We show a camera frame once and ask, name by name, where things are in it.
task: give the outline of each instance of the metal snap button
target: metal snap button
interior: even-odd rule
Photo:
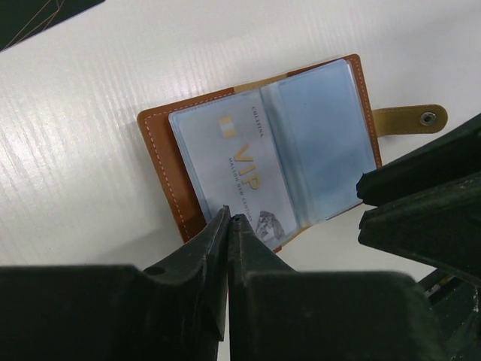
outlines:
[[[430,111],[427,111],[422,114],[421,118],[419,119],[419,122],[423,126],[432,126],[436,123],[436,118],[437,118],[437,115],[435,113],[431,113]]]

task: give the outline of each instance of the card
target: card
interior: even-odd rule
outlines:
[[[206,221],[223,205],[275,249],[298,229],[258,89],[177,111],[169,120]]]

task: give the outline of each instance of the white table surface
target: white table surface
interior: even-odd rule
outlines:
[[[481,111],[479,0],[107,0],[0,53],[0,264],[130,262],[181,245],[139,111],[361,56],[373,108]],[[437,135],[384,138],[389,162]],[[432,268],[357,243],[365,207],[309,229],[297,270]],[[219,359],[228,358],[228,344]]]

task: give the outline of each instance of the leather cover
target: leather cover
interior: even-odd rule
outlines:
[[[431,122],[423,121],[423,116],[431,117]],[[374,111],[374,124],[378,137],[394,134],[437,133],[446,126],[447,121],[448,113],[440,105],[417,105]]]
[[[362,100],[362,107],[365,114],[371,144],[374,152],[377,167],[381,164],[381,155],[377,143],[376,126],[374,116],[370,107],[368,91],[364,75],[362,73],[361,61],[358,55],[345,56],[343,59],[351,63],[358,93]],[[187,174],[186,167],[180,155],[177,142],[172,132],[168,116],[173,111],[189,108],[215,99],[230,96],[246,90],[264,86],[269,83],[281,80],[285,77],[300,74],[304,71],[327,64],[320,63],[307,68],[291,71],[286,74],[260,80],[255,83],[248,83],[209,93],[203,96],[186,99],[169,105],[142,111],[138,115],[138,124],[147,145],[149,154],[153,160],[162,188],[168,200],[168,204],[179,227],[182,238],[185,242],[197,235],[205,226],[206,222],[201,212],[197,197]]]

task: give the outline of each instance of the wallet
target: wallet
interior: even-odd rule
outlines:
[[[439,105],[372,111],[355,54],[138,115],[183,240],[228,205],[272,250],[361,202],[378,136],[446,122]]]

